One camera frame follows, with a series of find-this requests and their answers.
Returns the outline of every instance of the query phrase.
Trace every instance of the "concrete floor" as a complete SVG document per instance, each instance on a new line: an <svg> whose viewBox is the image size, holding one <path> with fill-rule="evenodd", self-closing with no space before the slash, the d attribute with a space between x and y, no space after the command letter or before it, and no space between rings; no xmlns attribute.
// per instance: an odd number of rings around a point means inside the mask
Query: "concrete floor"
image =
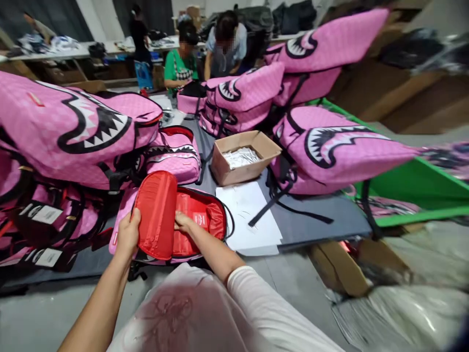
<svg viewBox="0 0 469 352"><path fill-rule="evenodd" d="M395 135L380 123L373 127L412 146L467 140L469 126L443 135ZM325 296L325 287L303 250L275 257L245 258L259 275L345 351L357 351L344 339ZM148 279L128 283L116 332L124 326L149 289L161 283L171 268L147 267ZM90 297L97 279L43 283L25 296L0 299L0 351L55 351Z"/></svg>

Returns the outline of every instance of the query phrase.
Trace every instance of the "red lining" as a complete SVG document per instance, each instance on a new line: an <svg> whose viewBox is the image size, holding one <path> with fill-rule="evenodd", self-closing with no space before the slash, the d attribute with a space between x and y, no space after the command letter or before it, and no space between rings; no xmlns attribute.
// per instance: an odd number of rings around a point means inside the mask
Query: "red lining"
<svg viewBox="0 0 469 352"><path fill-rule="evenodd" d="M185 135L191 142L194 141L194 133L186 127L183 126L169 126L160 129L160 132L172 136L175 134Z"/></svg>
<svg viewBox="0 0 469 352"><path fill-rule="evenodd" d="M225 236L223 204L201 191L178 187L174 175L167 171L156 171L145 178L135 207L142 213L138 246L159 260L200 253L189 236L174 231L176 210L188 215L219 240Z"/></svg>

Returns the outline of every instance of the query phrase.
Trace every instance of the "person's hand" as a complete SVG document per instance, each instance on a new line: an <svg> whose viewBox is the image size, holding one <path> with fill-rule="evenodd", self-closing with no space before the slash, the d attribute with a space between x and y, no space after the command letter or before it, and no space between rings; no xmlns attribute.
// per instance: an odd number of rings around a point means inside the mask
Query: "person's hand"
<svg viewBox="0 0 469 352"><path fill-rule="evenodd" d="M130 259L137 250L138 243L138 225L140 224L140 210L135 208L133 210L132 219L130 219L132 212L129 212L125 218L119 223L119 231L117 233L117 248L116 255L123 256Z"/></svg>
<svg viewBox="0 0 469 352"><path fill-rule="evenodd" d="M189 80L177 81L177 82L178 82L178 87L181 88L185 86L187 83L189 83Z"/></svg>
<svg viewBox="0 0 469 352"><path fill-rule="evenodd" d="M176 217L174 219L174 229L177 231L182 231L187 234L191 234L191 228L197 225L194 220L189 218L186 214L181 212L176 212Z"/></svg>

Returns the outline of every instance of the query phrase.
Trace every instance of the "white sleeve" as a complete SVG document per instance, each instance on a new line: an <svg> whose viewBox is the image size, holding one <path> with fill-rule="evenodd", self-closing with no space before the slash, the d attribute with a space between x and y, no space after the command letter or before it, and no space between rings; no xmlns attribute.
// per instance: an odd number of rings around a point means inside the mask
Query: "white sleeve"
<svg viewBox="0 0 469 352"><path fill-rule="evenodd" d="M343 352L250 266L233 271L227 287L254 328L280 349L292 352Z"/></svg>

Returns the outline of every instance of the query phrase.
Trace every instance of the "gray table surface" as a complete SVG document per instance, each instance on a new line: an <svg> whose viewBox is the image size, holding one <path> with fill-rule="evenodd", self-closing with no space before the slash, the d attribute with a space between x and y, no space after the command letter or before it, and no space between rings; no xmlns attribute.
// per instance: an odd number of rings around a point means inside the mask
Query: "gray table surface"
<svg viewBox="0 0 469 352"><path fill-rule="evenodd" d="M183 126L193 130L199 153L203 153L204 157L206 157L212 150L215 138L199 129L193 120L184 121ZM191 184L188 187L215 194L217 185L210 174L209 166L210 162L206 165L202 184L200 186ZM265 184L266 177L267 170L264 170L257 182L266 200L268 200L269 189ZM271 211L283 237L282 245L279 246L280 251L315 242L344 240L356 235L367 237L371 231L361 210L340 193L310 197L302 200L284 196L281 198L281 201L293 209L320 214L332 218L334 222L328 225L316 219L292 213L275 204ZM112 227L114 223L115 217L110 218L106 228ZM69 273L57 273L43 269L34 272L24 272L15 267L0 268L0 286L2 282L3 287L13 287L44 281L99 276L104 272L111 258L112 256L109 254L107 246L105 246L95 252L92 252L91 248L80 252Z"/></svg>

